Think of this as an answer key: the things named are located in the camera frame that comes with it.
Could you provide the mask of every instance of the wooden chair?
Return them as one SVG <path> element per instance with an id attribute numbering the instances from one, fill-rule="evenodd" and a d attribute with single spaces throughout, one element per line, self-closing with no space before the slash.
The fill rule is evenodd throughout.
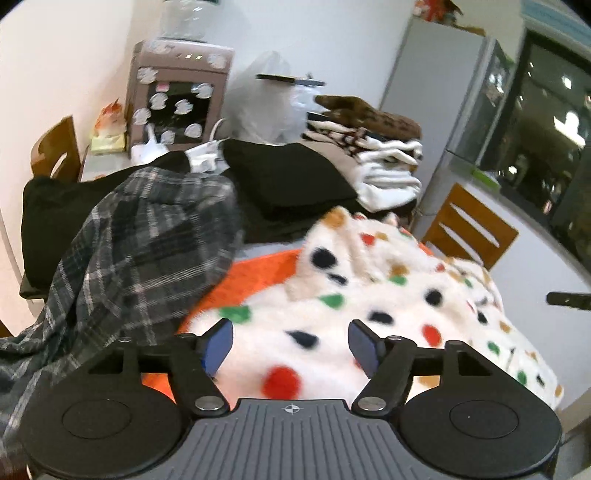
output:
<path id="1" fill-rule="evenodd" d="M 491 242 L 454 207 L 463 210 L 472 217 L 476 223 L 495 238 L 498 245 Z M 443 226 L 453 231 L 470 246 L 478 254 L 487 270 L 495 265 L 518 235 L 517 230 L 507 225 L 504 220 L 458 183 L 453 186 L 422 242 L 424 244 L 431 243 L 448 257 L 474 260 L 466 249 L 446 232 Z"/>
<path id="2" fill-rule="evenodd" d="M 31 150 L 31 170 L 34 177 L 51 177 L 65 182 L 78 180 L 80 154 L 71 116 L 63 118 L 35 143 Z"/>

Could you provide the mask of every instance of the white plastic bag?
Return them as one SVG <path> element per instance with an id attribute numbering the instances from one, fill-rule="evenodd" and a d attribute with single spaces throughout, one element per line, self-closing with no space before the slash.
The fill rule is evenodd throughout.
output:
<path id="1" fill-rule="evenodd" d="M 306 130 L 307 113 L 322 109 L 314 101 L 319 89 L 257 79 L 259 74 L 289 76 L 290 65 L 269 51 L 237 75 L 226 95 L 233 136 L 268 145 L 297 141 Z"/>

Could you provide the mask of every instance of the polka dot blanket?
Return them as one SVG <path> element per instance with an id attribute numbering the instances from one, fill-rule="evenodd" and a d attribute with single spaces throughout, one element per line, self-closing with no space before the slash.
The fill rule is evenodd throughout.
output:
<path id="1" fill-rule="evenodd" d="M 231 405 L 241 397 L 351 404 L 368 382 L 348 347 L 353 319 L 419 347 L 462 340 L 550 407 L 564 395 L 505 317 L 488 272 L 435 257 L 394 215 L 379 222 L 333 209 L 308 233 L 294 276 L 243 305 L 198 314 L 188 330 L 200 335 L 222 317 L 233 322 L 234 343 L 215 380 Z M 409 398 L 438 384 L 438 377 L 415 378 Z"/>

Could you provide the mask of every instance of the plaid shirt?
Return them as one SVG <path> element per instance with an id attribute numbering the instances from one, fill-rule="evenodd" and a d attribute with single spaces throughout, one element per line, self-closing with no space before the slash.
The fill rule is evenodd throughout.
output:
<path id="1" fill-rule="evenodd" d="M 175 333 L 240 242 L 223 177 L 148 167 L 105 197 L 57 267 L 37 322 L 0 339 L 0 473 L 24 467 L 17 430 L 33 395 L 121 336 L 155 343 Z"/>

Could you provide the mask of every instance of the gray refrigerator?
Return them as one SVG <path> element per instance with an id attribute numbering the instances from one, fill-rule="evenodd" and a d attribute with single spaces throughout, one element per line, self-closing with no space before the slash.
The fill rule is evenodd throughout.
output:
<path id="1" fill-rule="evenodd" d="M 455 172 L 479 164 L 511 70 L 494 38 L 410 21 L 381 109 L 410 117 L 423 130 L 423 161 L 415 172 L 423 185 L 413 223 L 416 237 L 427 232 L 458 180 Z"/>

